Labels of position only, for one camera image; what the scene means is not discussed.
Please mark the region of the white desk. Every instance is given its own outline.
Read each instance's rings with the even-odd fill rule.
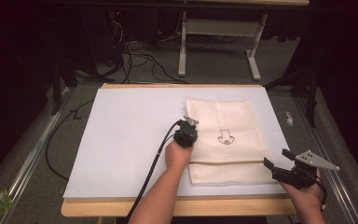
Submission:
[[[112,85],[99,90],[64,194],[68,217],[124,217],[130,211],[163,136],[186,114],[187,97],[251,100],[277,166],[292,163],[269,98],[260,86]],[[159,161],[150,188],[165,169]],[[193,187],[182,176],[175,216],[290,215],[295,210],[278,184]]]
[[[219,2],[219,3],[239,3],[239,4],[261,4],[279,6],[307,6],[309,0],[194,0],[191,2]],[[180,77],[186,75],[186,35],[232,35],[250,36],[254,39],[250,49],[246,49],[246,58],[251,67],[254,81],[261,79],[255,62],[255,52],[266,25],[267,14],[260,17],[259,21],[219,21],[219,20],[198,20],[188,19],[187,13],[182,13],[182,45],[179,56]]]

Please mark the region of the forearm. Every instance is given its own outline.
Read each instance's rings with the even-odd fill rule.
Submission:
[[[308,214],[298,214],[298,216],[301,219],[302,224],[324,224],[324,217],[322,215],[322,212],[315,211]]]
[[[130,224],[168,224],[172,220],[183,169],[168,169],[139,202]]]

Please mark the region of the hand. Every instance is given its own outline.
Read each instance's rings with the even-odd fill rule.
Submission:
[[[165,162],[167,168],[184,170],[191,159],[193,147],[181,147],[176,141],[171,141],[165,148]]]
[[[295,187],[279,182],[281,186],[289,193],[293,206],[297,211],[297,215],[305,223],[324,223],[321,212],[321,200],[323,193],[317,184],[310,186],[307,189],[296,189]]]

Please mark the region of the wooden table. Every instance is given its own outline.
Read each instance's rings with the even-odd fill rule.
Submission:
[[[104,85],[102,88],[169,88],[169,87],[251,87],[246,85]],[[125,217],[135,198],[64,199],[66,217]],[[178,197],[173,215],[202,216],[277,216],[296,213],[287,194],[243,196]]]

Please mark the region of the wrist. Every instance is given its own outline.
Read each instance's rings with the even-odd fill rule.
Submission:
[[[167,167],[166,172],[182,175],[185,168],[186,168],[185,166],[181,166],[181,165],[175,165],[175,166],[172,165],[172,166]]]
[[[324,216],[320,210],[309,211],[305,214],[297,214],[302,224],[324,224]]]

